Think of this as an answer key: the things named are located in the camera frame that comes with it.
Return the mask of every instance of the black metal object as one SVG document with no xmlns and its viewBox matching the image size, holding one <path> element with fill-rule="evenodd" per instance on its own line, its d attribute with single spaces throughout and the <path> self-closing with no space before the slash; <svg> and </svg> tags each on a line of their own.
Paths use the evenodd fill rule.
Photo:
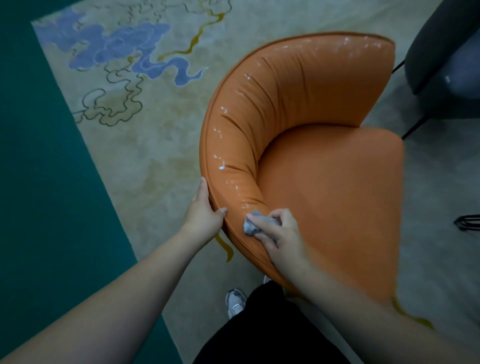
<svg viewBox="0 0 480 364">
<path fill-rule="evenodd" d="M 474 230 L 480 231 L 480 215 L 464 215 L 457 218 L 453 223 L 462 231 Z"/>
<path fill-rule="evenodd" d="M 394 74 L 395 71 L 398 71 L 398 69 L 402 67 L 404 64 L 405 64 L 405 60 L 401 61 L 400 64 L 393 69 L 392 74 Z"/>
<path fill-rule="evenodd" d="M 417 123 L 412 126 L 409 131 L 407 131 L 403 136 L 402 136 L 402 140 L 405 140 L 407 138 L 407 136 L 409 136 L 410 134 L 412 134 L 415 130 L 417 130 L 418 128 L 420 128 L 428 119 L 430 119 L 430 116 L 428 115 L 425 115 L 423 116 L 420 120 L 417 121 Z"/>
</svg>

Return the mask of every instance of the person's left hand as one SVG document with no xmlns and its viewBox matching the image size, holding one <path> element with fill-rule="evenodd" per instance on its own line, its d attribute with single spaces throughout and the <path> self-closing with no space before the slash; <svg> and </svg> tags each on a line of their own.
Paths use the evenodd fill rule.
<svg viewBox="0 0 480 364">
<path fill-rule="evenodd" d="M 198 241 L 203 247 L 220 232 L 226 214 L 226 207 L 213 212 L 208 202 L 207 180 L 202 177 L 198 191 L 185 214 L 181 231 Z"/>
</svg>

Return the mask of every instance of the person's right arm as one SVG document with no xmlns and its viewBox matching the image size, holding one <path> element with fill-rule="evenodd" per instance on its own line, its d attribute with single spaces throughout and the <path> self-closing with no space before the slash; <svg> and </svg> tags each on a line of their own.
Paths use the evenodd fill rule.
<svg viewBox="0 0 480 364">
<path fill-rule="evenodd" d="M 248 218 L 276 243 L 265 234 L 255 237 L 280 273 L 330 319 L 365 363 L 480 363 L 475 354 L 322 272 L 308 258 L 290 211 L 279 209 L 270 216 L 282 226 Z"/>
</svg>

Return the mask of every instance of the green surface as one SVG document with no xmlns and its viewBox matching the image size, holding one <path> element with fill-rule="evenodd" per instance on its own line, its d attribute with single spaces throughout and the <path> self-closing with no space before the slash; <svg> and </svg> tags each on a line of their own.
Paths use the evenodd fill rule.
<svg viewBox="0 0 480 364">
<path fill-rule="evenodd" d="M 136 263 L 30 25 L 69 4 L 0 13 L 0 357 Z M 162 318 L 136 362 L 181 362 Z"/>
</svg>

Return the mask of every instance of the cloud motif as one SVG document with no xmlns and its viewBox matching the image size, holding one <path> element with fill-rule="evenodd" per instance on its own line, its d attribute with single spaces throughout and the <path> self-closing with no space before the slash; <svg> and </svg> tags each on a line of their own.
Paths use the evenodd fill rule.
<svg viewBox="0 0 480 364">
<path fill-rule="evenodd" d="M 84 14 L 66 8 L 54 22 L 35 24 L 34 30 L 40 44 L 55 44 L 63 51 L 69 51 L 79 42 L 88 42 L 87 48 L 77 53 L 69 63 L 72 69 L 86 70 L 98 64 L 108 63 L 113 59 L 121 59 L 132 55 L 135 51 L 141 52 L 140 58 L 132 65 L 132 71 L 148 76 L 150 79 L 159 77 L 167 67 L 177 68 L 174 82 L 177 86 L 184 86 L 191 80 L 202 77 L 203 70 L 194 76 L 188 76 L 189 62 L 182 57 L 174 57 L 168 62 L 151 62 L 150 55 L 155 50 L 161 37 L 171 30 L 166 23 L 140 23 L 136 27 L 122 26 L 109 36 L 104 36 L 104 27 L 94 24 L 80 31 L 74 29 Z"/>
</svg>

